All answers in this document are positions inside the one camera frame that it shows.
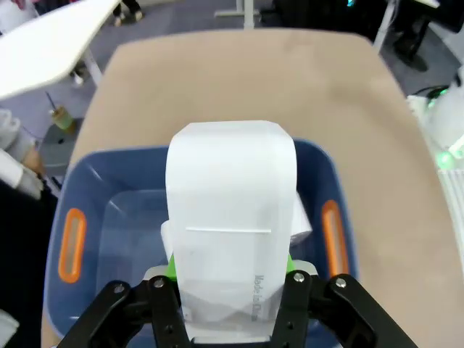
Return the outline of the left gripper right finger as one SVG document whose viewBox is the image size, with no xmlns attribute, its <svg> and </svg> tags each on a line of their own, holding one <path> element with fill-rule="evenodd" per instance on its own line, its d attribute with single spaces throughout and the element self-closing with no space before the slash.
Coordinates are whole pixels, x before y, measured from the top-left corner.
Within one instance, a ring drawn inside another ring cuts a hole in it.
<svg viewBox="0 0 464 348">
<path fill-rule="evenodd" d="M 328 328 L 343 347 L 417 346 L 351 275 L 324 280 L 295 268 L 289 257 L 270 346 L 304 347 L 311 319 Z"/>
</svg>

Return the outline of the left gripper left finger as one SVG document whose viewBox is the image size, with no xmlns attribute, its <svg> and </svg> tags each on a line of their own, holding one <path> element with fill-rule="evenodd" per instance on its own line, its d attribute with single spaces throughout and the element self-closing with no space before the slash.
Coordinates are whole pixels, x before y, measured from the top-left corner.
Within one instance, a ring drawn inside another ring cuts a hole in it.
<svg viewBox="0 0 464 348">
<path fill-rule="evenodd" d="M 180 310 L 171 258 L 167 274 L 135 287 L 110 281 L 80 315 L 61 347 L 126 347 L 145 325 L 152 327 L 153 347 L 190 347 Z"/>
</svg>

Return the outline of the person's left hand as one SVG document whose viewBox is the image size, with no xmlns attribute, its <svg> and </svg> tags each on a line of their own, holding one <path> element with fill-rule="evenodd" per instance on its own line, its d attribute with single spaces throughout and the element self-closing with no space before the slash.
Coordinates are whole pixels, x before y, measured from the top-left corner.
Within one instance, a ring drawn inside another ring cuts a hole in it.
<svg viewBox="0 0 464 348">
<path fill-rule="evenodd" d="M 46 176 L 41 156 L 34 147 L 31 147 L 27 151 L 21 163 L 28 169 L 35 172 L 37 175 L 41 176 L 42 178 Z"/>
</svg>

